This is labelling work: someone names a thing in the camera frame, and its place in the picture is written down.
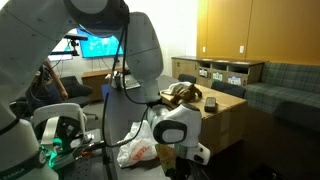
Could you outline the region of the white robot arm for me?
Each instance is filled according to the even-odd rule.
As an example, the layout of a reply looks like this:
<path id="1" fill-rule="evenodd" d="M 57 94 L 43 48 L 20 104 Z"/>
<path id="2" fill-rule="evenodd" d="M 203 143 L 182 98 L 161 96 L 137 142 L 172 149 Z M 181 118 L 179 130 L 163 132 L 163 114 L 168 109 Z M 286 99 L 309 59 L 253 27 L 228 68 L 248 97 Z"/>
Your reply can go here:
<path id="1" fill-rule="evenodd" d="M 124 0 L 7 0 L 0 11 L 0 179 L 59 179 L 31 123 L 15 116 L 9 103 L 30 87 L 38 68 L 74 28 L 118 39 L 131 74 L 144 90 L 154 139 L 172 144 L 179 157 L 206 165 L 211 152 L 200 143 L 199 108 L 183 103 L 169 110 L 161 102 L 163 58 L 147 14 L 130 11 Z"/>

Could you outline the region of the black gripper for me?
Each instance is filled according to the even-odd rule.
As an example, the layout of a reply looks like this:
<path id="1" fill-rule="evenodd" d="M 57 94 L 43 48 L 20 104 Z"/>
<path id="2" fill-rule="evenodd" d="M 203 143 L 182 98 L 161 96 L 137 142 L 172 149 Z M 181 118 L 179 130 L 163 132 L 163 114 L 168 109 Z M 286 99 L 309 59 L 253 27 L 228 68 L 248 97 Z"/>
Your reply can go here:
<path id="1" fill-rule="evenodd" d="M 166 171 L 170 180 L 199 180 L 196 164 L 187 159 L 176 158 L 175 165 Z"/>

